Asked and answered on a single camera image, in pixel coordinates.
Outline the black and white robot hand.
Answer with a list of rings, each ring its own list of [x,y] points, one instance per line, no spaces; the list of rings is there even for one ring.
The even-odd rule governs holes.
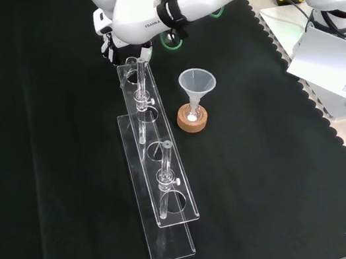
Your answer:
[[[153,53],[153,43],[150,41],[143,44],[128,44],[120,40],[112,30],[112,20],[109,19],[102,9],[93,12],[94,30],[103,39],[101,45],[102,55],[114,65],[122,65],[127,57],[142,57],[150,61]]]

